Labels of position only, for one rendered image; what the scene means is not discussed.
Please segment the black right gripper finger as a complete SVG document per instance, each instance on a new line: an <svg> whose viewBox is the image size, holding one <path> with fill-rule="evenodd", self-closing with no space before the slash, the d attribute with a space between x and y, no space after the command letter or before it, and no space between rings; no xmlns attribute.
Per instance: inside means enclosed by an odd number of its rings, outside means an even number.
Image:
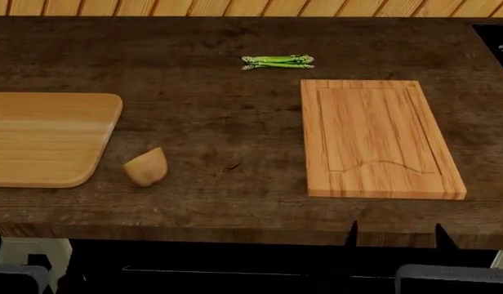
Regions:
<svg viewBox="0 0 503 294"><path fill-rule="evenodd" d="M345 240L345 247L356 247L358 237L358 222L355 220L349 230L347 238Z"/></svg>
<svg viewBox="0 0 503 294"><path fill-rule="evenodd" d="M447 231L438 223L434 227L435 247L437 249L458 249L459 247Z"/></svg>

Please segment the rectangular grooved wooden cutting board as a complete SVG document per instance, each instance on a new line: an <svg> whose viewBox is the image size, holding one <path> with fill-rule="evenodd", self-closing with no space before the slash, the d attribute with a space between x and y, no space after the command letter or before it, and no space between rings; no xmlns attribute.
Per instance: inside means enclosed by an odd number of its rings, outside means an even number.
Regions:
<svg viewBox="0 0 503 294"><path fill-rule="evenodd" d="M462 200L467 190L414 80L302 80L308 195Z"/></svg>

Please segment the green asparagus bunch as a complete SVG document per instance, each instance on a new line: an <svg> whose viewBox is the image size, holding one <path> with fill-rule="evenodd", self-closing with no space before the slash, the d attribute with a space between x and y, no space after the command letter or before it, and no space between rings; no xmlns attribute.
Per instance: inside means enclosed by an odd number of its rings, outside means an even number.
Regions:
<svg viewBox="0 0 503 294"><path fill-rule="evenodd" d="M314 58L312 56L243 56L244 62L241 70L257 68L289 68L289 69L313 69Z"/></svg>

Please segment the rounded light wooden cutting board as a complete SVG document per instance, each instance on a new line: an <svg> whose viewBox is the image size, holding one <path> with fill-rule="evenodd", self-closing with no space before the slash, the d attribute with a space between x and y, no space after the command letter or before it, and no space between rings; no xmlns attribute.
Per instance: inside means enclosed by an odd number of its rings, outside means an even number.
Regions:
<svg viewBox="0 0 503 294"><path fill-rule="evenodd" d="M0 92L0 188L85 183L122 107L108 93Z"/></svg>

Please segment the black appliance with white print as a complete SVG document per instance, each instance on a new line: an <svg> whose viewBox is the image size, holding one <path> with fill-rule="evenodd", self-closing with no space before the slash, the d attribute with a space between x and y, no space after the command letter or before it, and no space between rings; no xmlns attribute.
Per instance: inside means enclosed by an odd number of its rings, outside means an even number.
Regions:
<svg viewBox="0 0 503 294"><path fill-rule="evenodd" d="M473 28L503 68L503 24L474 24Z"/></svg>

